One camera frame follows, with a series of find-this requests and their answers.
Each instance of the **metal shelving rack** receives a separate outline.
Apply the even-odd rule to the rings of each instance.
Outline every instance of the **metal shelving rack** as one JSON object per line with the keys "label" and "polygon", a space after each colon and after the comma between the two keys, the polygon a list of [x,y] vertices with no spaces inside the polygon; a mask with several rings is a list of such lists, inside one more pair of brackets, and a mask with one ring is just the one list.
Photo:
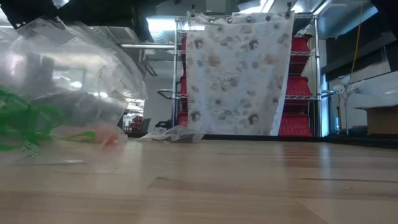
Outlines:
{"label": "metal shelving rack", "polygon": [[[287,100],[312,100],[317,104],[317,112],[315,113],[315,135],[316,137],[320,137],[322,135],[322,110],[321,110],[321,98],[328,97],[333,93],[331,91],[322,91],[320,86],[320,78],[321,78],[321,68],[320,68],[320,50],[319,50],[319,35],[318,35],[318,16],[312,14],[296,14],[295,19],[312,19],[310,24],[315,26],[315,53],[312,52],[292,52],[291,55],[298,56],[315,56],[316,61],[316,94],[315,96],[286,96]],[[186,98],[187,95],[181,95],[177,92],[177,61],[178,56],[181,54],[185,54],[184,51],[178,50],[178,32],[185,31],[181,30],[179,23],[187,22],[189,18],[187,16],[177,16],[175,17],[175,32],[174,32],[174,44],[173,45],[164,45],[164,44],[122,44],[121,47],[124,48],[135,48],[135,49],[157,49],[157,50],[174,50],[174,72],[173,72],[173,83],[171,90],[158,90],[158,93],[161,94],[166,99],[172,100],[173,104],[173,112],[172,112],[172,125],[174,126],[177,121],[177,109],[178,109],[178,100],[181,98]],[[171,93],[172,96],[166,96],[164,93]]]}

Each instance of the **floral curtain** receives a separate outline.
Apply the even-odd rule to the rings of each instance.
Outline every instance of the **floral curtain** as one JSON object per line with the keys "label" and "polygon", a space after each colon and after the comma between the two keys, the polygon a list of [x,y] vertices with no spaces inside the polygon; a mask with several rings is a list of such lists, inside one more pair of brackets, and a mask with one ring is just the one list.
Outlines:
{"label": "floral curtain", "polygon": [[188,127],[206,134],[279,132],[293,12],[197,15],[187,33]]}

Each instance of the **ceiling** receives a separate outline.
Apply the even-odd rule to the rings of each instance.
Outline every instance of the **ceiling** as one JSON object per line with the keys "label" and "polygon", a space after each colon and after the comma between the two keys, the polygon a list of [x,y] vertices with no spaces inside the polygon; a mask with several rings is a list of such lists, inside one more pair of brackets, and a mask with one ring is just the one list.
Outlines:
{"label": "ceiling", "polygon": [[[67,0],[54,0],[58,7],[65,4]],[[239,11],[235,2],[238,0],[181,0],[179,4],[174,1],[159,1],[161,4],[155,7],[157,16],[184,16],[190,11],[192,4],[195,5],[196,12],[205,12],[207,14],[231,14]],[[270,12],[279,12],[287,10],[287,3],[293,2],[293,10],[296,12],[313,12],[316,8],[324,5],[325,8],[320,13],[320,36],[321,38],[337,37],[359,24],[359,9],[361,0],[275,0],[270,8]],[[373,14],[377,13],[370,1],[362,1],[364,4],[363,21]],[[12,29],[7,21],[7,17],[0,11],[0,28]],[[115,44],[136,44],[139,43],[137,35],[128,27],[103,26],[92,27],[97,33],[104,38],[111,40]],[[164,32],[162,39],[156,40],[160,44],[172,44],[174,42],[174,31]],[[140,53],[137,49],[124,49],[126,53],[133,58],[136,63],[141,60]],[[151,54],[147,54],[147,58],[151,60],[150,65],[154,68],[158,76],[172,76],[172,63],[159,62],[159,60],[171,61],[173,55],[164,50],[152,50]]]}

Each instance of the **desk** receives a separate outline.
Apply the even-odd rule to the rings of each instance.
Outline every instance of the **desk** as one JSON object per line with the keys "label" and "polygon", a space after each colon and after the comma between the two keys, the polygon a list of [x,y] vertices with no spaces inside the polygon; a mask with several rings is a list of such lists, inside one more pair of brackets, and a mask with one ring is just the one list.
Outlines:
{"label": "desk", "polygon": [[0,223],[396,223],[398,151],[309,142],[138,143],[0,170]]}

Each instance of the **plastic bag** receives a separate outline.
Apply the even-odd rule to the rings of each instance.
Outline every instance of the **plastic bag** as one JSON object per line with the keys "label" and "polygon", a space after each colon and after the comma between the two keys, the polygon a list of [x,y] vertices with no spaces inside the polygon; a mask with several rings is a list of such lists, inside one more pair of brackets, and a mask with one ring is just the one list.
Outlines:
{"label": "plastic bag", "polygon": [[61,22],[36,19],[18,33],[0,42],[7,52],[0,60],[11,61],[0,64],[1,155],[69,164],[93,157],[111,138],[116,144],[125,96],[146,97],[144,85],[125,81],[140,83],[142,75],[121,72],[117,55]]}
{"label": "plastic bag", "polygon": [[191,143],[197,142],[203,137],[204,134],[199,134],[196,130],[192,130],[183,126],[176,126],[163,133],[146,134],[137,141]]}
{"label": "plastic bag", "polygon": [[[14,58],[12,57],[10,46],[12,41],[17,38],[17,33],[14,29],[0,28],[0,77],[6,77],[9,73],[9,68],[13,67]],[[0,133],[0,144],[4,144],[4,137]],[[0,149],[0,167],[14,163],[16,160],[22,158],[24,155],[19,151],[9,151]]]}
{"label": "plastic bag", "polygon": [[67,27],[67,30],[83,40],[99,45],[102,49],[109,52],[109,54],[114,54],[120,60],[121,63],[114,67],[112,76],[113,79],[117,79],[116,76],[120,78],[123,86],[119,86],[118,90],[121,91],[125,97],[141,100],[147,99],[146,85],[142,79],[142,73],[123,49],[114,45],[109,40],[102,38],[81,22],[74,22]]}
{"label": "plastic bag", "polygon": [[350,85],[355,94],[349,104],[358,109],[398,105],[398,83],[387,77],[376,77]]}

